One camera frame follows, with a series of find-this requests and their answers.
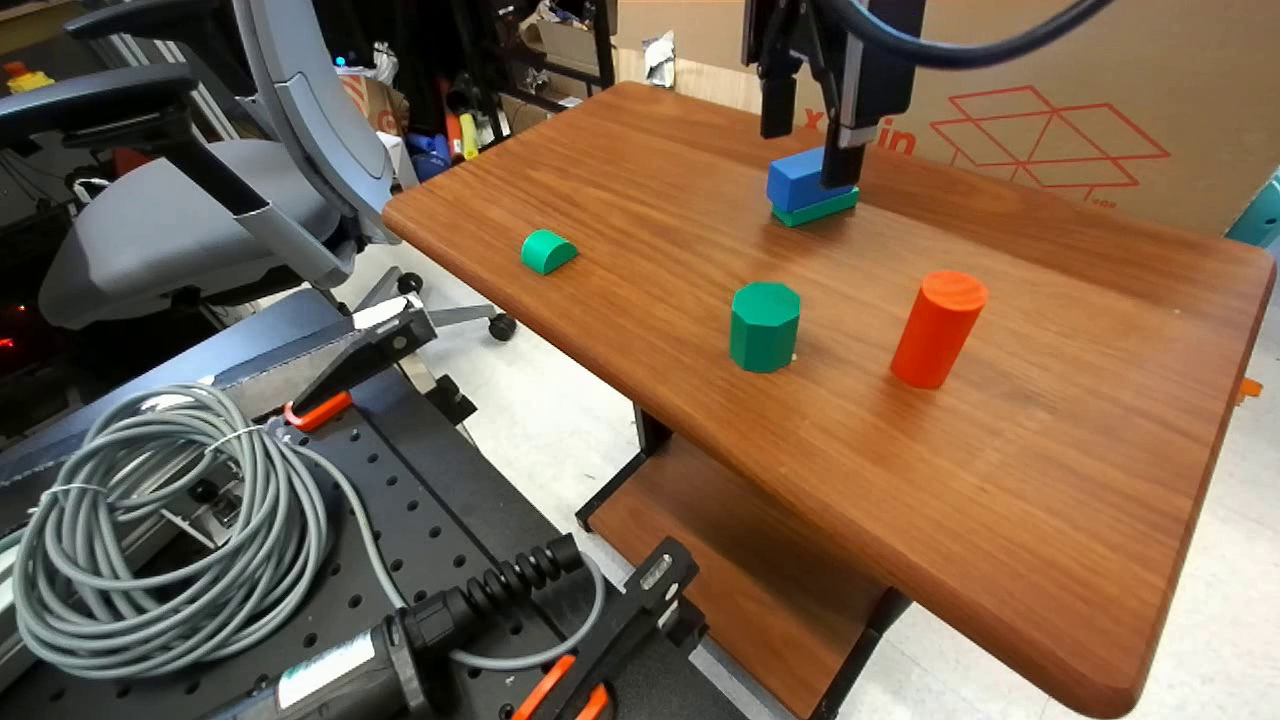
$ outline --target floor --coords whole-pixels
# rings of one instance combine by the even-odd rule
[[[427,303],[478,299],[407,247],[367,253],[348,290],[356,294],[394,263],[427,277]],[[628,398],[529,329],[514,344],[488,338],[478,324],[450,329],[424,357],[479,403],[467,431],[483,456],[562,527],[577,527],[574,511],[636,453]],[[1235,407],[1149,692],[1132,715],[1280,715],[1280,299],[1272,299],[1248,375],[1269,391]],[[914,609],[842,715],[1052,720],[1076,711],[933,610]]]

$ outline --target black cable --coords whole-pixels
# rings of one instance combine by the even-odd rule
[[[1068,34],[1071,29],[1082,29],[1090,14],[1106,12],[1113,0],[1071,0],[1066,12],[1048,14],[1043,23],[995,38],[995,45],[976,45],[976,46],[956,46],[956,45],[930,45],[920,34],[908,34],[891,23],[885,23],[881,14],[872,14],[863,2],[856,0],[820,0],[845,32],[891,46],[899,54],[908,54],[914,64],[925,68],[989,68],[989,64],[1003,64],[1015,54],[1030,54],[1059,34]]]

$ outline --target cardboard box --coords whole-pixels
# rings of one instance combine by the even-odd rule
[[[925,34],[984,45],[1042,23],[1066,0],[930,0]],[[676,29],[676,86],[756,110],[740,68],[740,0],[623,0],[622,76],[631,38]],[[933,155],[1085,202],[1224,236],[1280,164],[1272,0],[1126,0],[1059,45],[981,73],[915,73],[915,94],[878,144]],[[802,84],[802,124],[820,94]]]

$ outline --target chair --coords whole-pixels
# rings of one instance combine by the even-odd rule
[[[193,6],[215,2],[126,2],[102,23],[80,23],[80,34],[159,32]],[[382,211],[395,191],[394,164],[343,94],[314,2],[236,0],[236,29],[274,138],[199,144],[190,114],[197,84],[190,68],[96,73],[0,99],[0,138],[55,129],[70,144],[143,138],[159,152],[75,214],[41,284],[47,324],[130,320],[197,294],[243,299],[280,269],[337,287],[367,241],[389,241]],[[514,320],[491,303],[427,314],[435,324],[488,314],[491,334],[514,334]]]

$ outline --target red cylinder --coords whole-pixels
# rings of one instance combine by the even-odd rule
[[[989,287],[963,273],[930,273],[915,309],[891,357],[891,375],[915,386],[939,386],[989,309]]]

